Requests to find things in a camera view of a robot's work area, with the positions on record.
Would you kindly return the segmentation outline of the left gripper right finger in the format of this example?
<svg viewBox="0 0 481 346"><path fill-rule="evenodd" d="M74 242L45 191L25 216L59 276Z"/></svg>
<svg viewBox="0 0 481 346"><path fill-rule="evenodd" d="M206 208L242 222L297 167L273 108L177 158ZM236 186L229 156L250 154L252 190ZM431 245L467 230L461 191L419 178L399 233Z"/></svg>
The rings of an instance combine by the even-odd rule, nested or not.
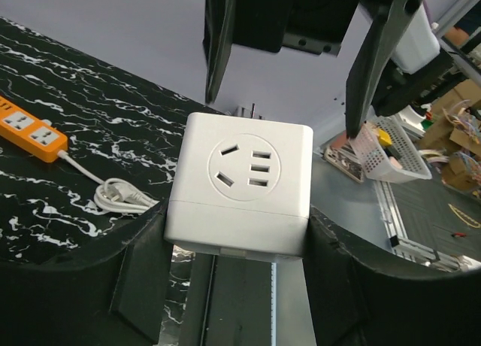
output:
<svg viewBox="0 0 481 346"><path fill-rule="evenodd" d="M480 271L389 253L310 209L303 258L317 345L478 345Z"/></svg>

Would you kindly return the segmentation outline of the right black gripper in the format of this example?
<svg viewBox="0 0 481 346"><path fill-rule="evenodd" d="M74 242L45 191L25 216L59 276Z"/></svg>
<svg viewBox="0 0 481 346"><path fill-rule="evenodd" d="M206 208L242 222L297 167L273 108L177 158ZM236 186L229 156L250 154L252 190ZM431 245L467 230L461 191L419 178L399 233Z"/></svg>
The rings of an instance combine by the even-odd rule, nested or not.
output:
<svg viewBox="0 0 481 346"><path fill-rule="evenodd" d="M361 5L372 23L346 80L346 136L365 122L387 62L423 0L205 0L204 100L215 102L232 44L269 53L284 47L337 56Z"/></svg>

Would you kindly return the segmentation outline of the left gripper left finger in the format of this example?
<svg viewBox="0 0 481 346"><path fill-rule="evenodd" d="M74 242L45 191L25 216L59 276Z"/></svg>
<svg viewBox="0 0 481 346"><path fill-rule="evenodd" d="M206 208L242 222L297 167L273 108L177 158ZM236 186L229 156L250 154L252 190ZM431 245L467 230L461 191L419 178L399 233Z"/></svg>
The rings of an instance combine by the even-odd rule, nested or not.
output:
<svg viewBox="0 0 481 346"><path fill-rule="evenodd" d="M1 264L3 345L155 345L172 244L167 205L48 262Z"/></svg>

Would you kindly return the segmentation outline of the white cube socket adapter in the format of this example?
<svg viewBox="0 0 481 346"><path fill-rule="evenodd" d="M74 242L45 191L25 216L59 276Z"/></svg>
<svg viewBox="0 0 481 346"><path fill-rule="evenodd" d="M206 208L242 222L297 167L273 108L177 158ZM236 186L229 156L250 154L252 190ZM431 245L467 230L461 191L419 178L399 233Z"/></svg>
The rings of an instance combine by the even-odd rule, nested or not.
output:
<svg viewBox="0 0 481 346"><path fill-rule="evenodd" d="M187 250L280 262L302 257L310 213L313 130L190 114L165 238Z"/></svg>

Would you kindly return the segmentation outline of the orange power strip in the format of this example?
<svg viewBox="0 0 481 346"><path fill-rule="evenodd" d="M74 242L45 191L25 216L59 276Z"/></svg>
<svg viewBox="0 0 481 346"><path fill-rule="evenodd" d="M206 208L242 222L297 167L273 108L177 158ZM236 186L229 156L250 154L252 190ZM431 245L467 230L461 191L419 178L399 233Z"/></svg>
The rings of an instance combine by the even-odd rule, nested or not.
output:
<svg viewBox="0 0 481 346"><path fill-rule="evenodd" d="M67 154L68 138L1 97L1 137L46 163Z"/></svg>

